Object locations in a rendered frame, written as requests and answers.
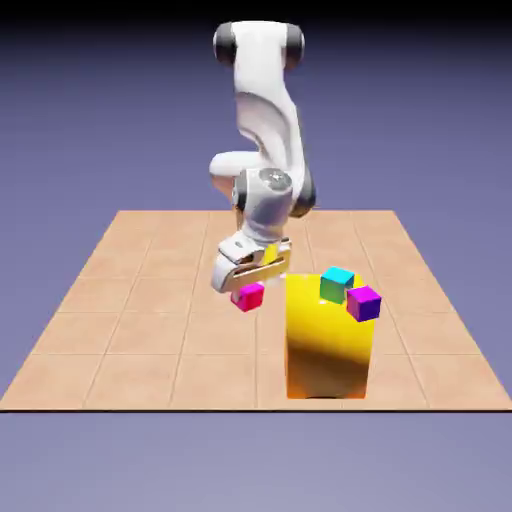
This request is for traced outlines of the small pink cube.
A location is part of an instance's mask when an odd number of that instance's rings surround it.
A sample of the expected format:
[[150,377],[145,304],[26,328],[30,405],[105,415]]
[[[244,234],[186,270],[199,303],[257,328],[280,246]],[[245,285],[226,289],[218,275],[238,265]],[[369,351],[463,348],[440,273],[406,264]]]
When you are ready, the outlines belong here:
[[234,302],[230,295],[231,302],[243,312],[256,309],[263,303],[265,287],[262,282],[251,283],[235,291],[240,292],[240,299]]

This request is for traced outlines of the large yellow box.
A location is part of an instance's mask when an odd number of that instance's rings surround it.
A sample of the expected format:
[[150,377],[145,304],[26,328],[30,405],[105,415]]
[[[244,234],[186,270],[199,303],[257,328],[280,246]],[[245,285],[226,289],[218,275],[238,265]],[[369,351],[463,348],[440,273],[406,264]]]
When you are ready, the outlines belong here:
[[290,399],[362,399],[375,321],[320,296],[319,274],[285,278],[285,375]]

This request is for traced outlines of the small purple cube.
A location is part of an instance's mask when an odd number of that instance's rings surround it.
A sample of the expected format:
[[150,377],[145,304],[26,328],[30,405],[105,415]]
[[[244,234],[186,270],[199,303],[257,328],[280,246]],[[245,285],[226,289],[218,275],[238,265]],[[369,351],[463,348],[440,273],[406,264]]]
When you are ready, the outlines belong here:
[[380,316],[382,297],[370,286],[347,291],[347,312],[357,321],[366,322]]

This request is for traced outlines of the small cyan cube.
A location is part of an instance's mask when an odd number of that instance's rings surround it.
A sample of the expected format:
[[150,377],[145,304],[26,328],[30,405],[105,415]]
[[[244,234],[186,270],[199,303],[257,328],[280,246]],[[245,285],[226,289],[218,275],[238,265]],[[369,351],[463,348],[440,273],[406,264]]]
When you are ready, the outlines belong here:
[[331,266],[320,278],[319,294],[322,300],[343,304],[346,292],[354,285],[355,273],[344,268]]

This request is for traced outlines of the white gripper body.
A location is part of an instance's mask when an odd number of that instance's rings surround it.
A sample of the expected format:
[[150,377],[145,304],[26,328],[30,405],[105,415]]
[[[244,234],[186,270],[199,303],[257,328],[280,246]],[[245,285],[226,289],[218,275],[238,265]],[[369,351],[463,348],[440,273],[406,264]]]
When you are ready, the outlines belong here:
[[251,238],[226,238],[218,246],[211,285],[219,293],[238,291],[285,273],[290,258],[288,238],[271,244]]

